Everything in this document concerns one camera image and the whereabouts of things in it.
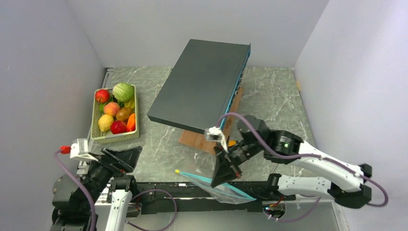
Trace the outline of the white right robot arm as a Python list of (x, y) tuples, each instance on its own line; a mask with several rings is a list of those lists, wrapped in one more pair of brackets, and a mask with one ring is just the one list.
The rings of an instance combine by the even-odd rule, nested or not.
[(270, 129), (252, 115), (239, 118), (241, 140), (229, 146), (218, 127), (205, 130), (204, 136), (216, 142), (216, 167), (211, 187), (219, 186), (242, 176), (240, 165), (257, 154), (273, 163), (298, 166), (315, 173), (314, 177), (290, 177), (270, 174), (265, 186), (271, 200), (295, 194), (326, 197), (348, 208), (361, 208), (372, 199), (366, 181), (372, 175), (368, 164), (353, 165), (340, 161), (313, 147), (299, 136), (285, 130)]

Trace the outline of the orange peach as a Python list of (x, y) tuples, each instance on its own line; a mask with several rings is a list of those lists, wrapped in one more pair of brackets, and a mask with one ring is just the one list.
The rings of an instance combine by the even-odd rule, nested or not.
[(118, 103), (109, 102), (103, 108), (103, 112), (106, 115), (110, 115), (112, 117), (116, 117), (116, 114), (120, 111), (121, 107)]

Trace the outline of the orange carrot piece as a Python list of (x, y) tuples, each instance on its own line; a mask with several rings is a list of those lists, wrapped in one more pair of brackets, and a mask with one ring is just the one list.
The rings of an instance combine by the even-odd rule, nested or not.
[(127, 132), (136, 130), (136, 114), (132, 113), (127, 120)]

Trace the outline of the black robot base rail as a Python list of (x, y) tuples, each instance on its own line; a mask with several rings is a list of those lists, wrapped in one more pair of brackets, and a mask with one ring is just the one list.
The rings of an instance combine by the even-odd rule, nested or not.
[[(238, 181), (230, 185), (242, 190), (255, 198), (244, 204), (220, 203), (203, 189), (190, 182), (138, 182), (137, 193), (146, 190), (160, 189), (170, 193), (177, 205), (178, 212), (232, 211), (245, 210), (247, 212), (261, 212), (262, 206), (268, 202), (280, 200), (280, 196), (267, 190), (265, 181)], [(174, 204), (170, 197), (163, 192), (147, 192), (130, 200), (130, 206), (140, 206), (141, 214), (152, 215), (173, 212)]]

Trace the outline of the yellow lemon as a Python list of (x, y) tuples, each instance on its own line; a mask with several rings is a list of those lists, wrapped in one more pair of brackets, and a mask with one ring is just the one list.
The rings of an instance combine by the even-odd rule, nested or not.
[(108, 132), (115, 119), (111, 115), (104, 114), (98, 120), (98, 127), (101, 132)]

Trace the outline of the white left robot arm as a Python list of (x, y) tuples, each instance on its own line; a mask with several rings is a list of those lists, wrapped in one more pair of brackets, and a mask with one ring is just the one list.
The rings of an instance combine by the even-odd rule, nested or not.
[(104, 221), (105, 230), (123, 230), (128, 206), (139, 193), (131, 172), (141, 152), (141, 146), (121, 151), (103, 148), (101, 155), (90, 155), (88, 170), (82, 176), (71, 173), (54, 154), (65, 174), (53, 185), (51, 230), (97, 230), (98, 205), (110, 207)]

